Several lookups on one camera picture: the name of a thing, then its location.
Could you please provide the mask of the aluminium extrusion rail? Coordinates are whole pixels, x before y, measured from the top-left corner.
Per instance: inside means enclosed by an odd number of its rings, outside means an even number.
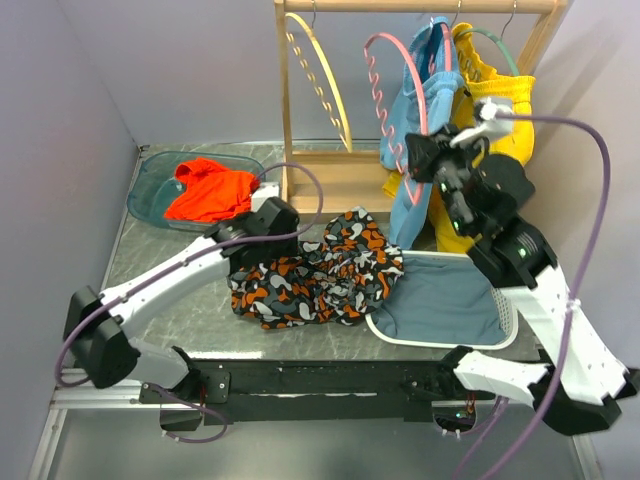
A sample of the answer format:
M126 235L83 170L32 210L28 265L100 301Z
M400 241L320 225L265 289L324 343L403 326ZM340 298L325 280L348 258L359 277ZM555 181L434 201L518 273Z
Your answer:
M142 403L139 399L142 390L142 383L137 380L123 380L107 389L97 389L91 382L72 388L57 386L49 407L54 410L187 409L159 399Z

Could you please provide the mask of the wooden clothes rack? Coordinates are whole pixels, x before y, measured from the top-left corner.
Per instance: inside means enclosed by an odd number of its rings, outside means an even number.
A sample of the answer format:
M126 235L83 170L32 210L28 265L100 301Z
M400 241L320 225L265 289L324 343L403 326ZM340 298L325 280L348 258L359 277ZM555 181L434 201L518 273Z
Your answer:
M283 200L308 219L316 212L330 219L355 205L362 205L383 219L391 210L391 199L382 192L388 173L378 163L376 151L359 150L354 143L352 153L348 153L344 145L340 150L297 150L293 147L289 89L289 55L293 53L285 38L286 31L294 35L328 99L332 97L306 35L296 23L284 17L286 13L536 14L537 21L516 62L520 72L530 73L546 51L568 6L567 1L276 1L283 160L286 164L281 174Z

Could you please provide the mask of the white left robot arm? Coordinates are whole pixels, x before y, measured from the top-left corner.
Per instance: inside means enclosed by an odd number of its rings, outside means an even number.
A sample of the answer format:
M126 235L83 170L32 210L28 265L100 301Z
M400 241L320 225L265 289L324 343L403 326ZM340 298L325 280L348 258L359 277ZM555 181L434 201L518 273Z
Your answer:
M257 211L209 227L187 248L123 284L70 299L64 347L98 389L132 379L157 384L174 400L198 392L200 375L179 347L141 340L144 327L187 295L242 268L293 254L299 215L278 197Z

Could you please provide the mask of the green hanger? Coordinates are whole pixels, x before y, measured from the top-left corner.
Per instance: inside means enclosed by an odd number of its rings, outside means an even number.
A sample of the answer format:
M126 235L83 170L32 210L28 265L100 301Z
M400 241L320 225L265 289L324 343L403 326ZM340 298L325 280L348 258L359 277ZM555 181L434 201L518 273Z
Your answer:
M491 40L496 47L499 49L499 51L501 52L502 56L504 57L509 70L511 72L511 74L513 76L519 76L520 75L520 70L516 64L516 61L514 60L513 56L511 55L510 51L508 50L508 48L506 47L506 45L503 43L503 40L501 37L498 37L497 35L495 35L494 33L488 31L487 29L484 28L468 28L465 30L462 30L458 33L456 33L454 35L454 39L457 40L458 38L465 38L465 37L469 37L471 34L473 33L478 33L481 36L484 36L486 38L488 38L489 40Z

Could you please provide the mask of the pink hanger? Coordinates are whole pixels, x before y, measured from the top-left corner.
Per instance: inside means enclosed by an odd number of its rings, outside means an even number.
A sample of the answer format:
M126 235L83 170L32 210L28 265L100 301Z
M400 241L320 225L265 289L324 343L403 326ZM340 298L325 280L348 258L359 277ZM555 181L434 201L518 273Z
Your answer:
M401 163L401 157L406 151L406 148L396 139L397 131L395 127L389 123L389 113L386 108L383 107L384 94L379 86L380 75L375 72L376 57L370 52L370 48L377 40L386 40L390 42L404 59L405 66L409 69L410 77L414 84L416 102L419 112L419 126L420 133L423 136L428 134L428 116L426 99L423 91L420 75L416 68L415 62L409 54L407 48L402 42L400 42L395 36L386 33L379 32L371 35L365 42L363 47L363 54L367 65L367 76L371 87L371 97L375 104L375 114L380 122L381 138L387 142L389 151L391 152L397 172L402 176L406 197L410 202L410 207L415 207L419 204L423 197L424 186L418 182L415 188L412 188L409 184L408 165Z
M444 70L450 72L452 70L452 40L450 29L446 23L439 23L438 26L442 33Z

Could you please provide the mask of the orange shorts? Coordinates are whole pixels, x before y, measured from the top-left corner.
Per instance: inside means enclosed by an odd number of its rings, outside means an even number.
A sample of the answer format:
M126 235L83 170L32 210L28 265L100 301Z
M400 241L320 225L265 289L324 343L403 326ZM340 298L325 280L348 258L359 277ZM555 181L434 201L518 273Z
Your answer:
M261 183L253 173L233 170L205 157L179 164L175 178L184 192L169 205L164 217L199 223L215 223L248 212Z

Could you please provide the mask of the light blue shorts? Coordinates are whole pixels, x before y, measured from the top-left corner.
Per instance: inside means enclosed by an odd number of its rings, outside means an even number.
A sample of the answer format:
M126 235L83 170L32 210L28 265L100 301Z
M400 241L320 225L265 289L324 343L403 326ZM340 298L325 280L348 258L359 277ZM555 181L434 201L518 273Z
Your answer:
M435 133L449 122L454 95L463 86L453 41L452 70L450 72L444 70L442 33L439 23L446 23L450 29L446 17L436 17L430 24L418 30L408 48L423 86L429 133ZM389 112L389 123L395 127L396 139L401 144L405 142L404 137L407 133L420 131L414 84L407 67L403 69L402 85ZM409 184L412 188L415 188L417 183L409 176ZM390 216L389 240L402 249L410 248L424 227L432 185L426 183L423 186L423 197L415 207L410 207L402 177L396 190Z

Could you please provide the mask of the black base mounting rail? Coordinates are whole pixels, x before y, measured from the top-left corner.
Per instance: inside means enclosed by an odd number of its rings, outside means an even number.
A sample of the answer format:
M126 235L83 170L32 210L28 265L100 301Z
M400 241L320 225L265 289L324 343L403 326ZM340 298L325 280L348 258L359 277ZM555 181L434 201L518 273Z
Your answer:
M429 422L438 402L490 400L445 374L436 361L199 361L201 384L186 399L210 409L165 400L144 388L139 401L160 409L172 433L199 426L257 421L401 418Z

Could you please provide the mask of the teal plastic bin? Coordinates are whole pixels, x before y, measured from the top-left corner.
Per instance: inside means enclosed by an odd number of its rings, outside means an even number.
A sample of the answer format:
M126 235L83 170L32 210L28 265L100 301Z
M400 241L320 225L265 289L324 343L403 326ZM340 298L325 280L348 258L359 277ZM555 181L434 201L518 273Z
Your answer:
M203 232L211 223L168 220L166 210L186 191L186 186L175 177L178 165L198 157L215 160L231 170L259 174L263 165L253 158L239 155L164 151L144 160L138 170L128 197L129 213L140 221L162 229Z

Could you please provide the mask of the yellow hanger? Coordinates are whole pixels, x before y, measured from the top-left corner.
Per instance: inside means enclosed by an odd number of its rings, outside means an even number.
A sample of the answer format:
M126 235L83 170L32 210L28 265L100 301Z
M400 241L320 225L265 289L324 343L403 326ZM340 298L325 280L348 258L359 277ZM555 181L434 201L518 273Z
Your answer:
M320 85L313 69L311 68L307 58L304 55L303 50L295 40L294 35L289 31L285 32L285 38L291 48L291 51L296 57L300 67L304 71L304 74L311 84L314 93L318 97L321 107L327 113L329 121L337 131L338 137L344 145L346 151L348 153L352 153L353 137L351 133L350 122L341 95L341 91L330 62L313 29L300 15L288 12L284 15L284 17L287 20L292 20L294 23L296 23L301 28L302 32L306 35L307 40L309 41L312 50L316 55L316 58L326 79L328 91L330 92L330 96L332 97L331 100L328 99L325 89Z

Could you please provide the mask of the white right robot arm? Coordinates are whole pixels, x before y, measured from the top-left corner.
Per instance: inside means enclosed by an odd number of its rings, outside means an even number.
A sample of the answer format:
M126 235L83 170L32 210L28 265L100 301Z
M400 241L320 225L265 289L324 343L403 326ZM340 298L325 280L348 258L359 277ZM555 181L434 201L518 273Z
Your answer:
M456 232L475 238L467 254L491 286L529 324L546 363L494 358L469 346L447 354L440 391L460 398L481 391L523 403L554 431L574 436L609 429L619 400L639 393L639 371L606 347L571 299L557 256L518 211L534 185L518 160L488 150L489 139L453 125L433 135L409 133L407 172L438 192Z

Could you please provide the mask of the pink hanger under blue shorts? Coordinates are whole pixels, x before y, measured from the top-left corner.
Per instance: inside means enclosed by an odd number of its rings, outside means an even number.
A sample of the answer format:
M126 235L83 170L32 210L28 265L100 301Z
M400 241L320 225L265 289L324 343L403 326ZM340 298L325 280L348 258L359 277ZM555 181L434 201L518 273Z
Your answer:
M450 29L446 23L439 23L438 26L442 33L444 70L450 72L452 70L452 40Z

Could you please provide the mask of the yellow shorts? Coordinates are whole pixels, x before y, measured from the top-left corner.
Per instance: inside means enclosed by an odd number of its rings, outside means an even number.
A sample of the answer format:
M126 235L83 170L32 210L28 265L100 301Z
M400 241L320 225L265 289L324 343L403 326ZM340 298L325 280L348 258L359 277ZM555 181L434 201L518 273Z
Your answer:
M463 86L454 95L451 118L458 128L473 125L474 102L483 97L506 97L513 102L513 112L530 115L532 113L531 97L535 78L528 75L501 75L497 70L483 62L469 37L454 39L454 35L462 30L472 28L468 23L459 23L451 30L451 39L455 46L459 72ZM523 166L531 159L534 149L534 127L531 122L518 121L513 133L490 145L490 153L499 153L518 160ZM389 170L397 172L394 158L387 142L381 138L380 162ZM448 253L466 253L473 245L473 239L461 236L454 227L446 212L439 192L432 187L427 208L427 219L435 230L437 250Z

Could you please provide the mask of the camouflage patterned shorts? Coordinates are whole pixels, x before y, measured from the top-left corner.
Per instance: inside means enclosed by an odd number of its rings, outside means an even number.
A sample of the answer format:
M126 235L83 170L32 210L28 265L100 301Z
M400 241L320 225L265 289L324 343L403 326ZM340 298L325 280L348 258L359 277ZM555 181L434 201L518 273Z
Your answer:
M231 309L265 330L355 326L382 306L403 275L402 250L355 207L326 225L321 242L300 241L292 257L232 274Z

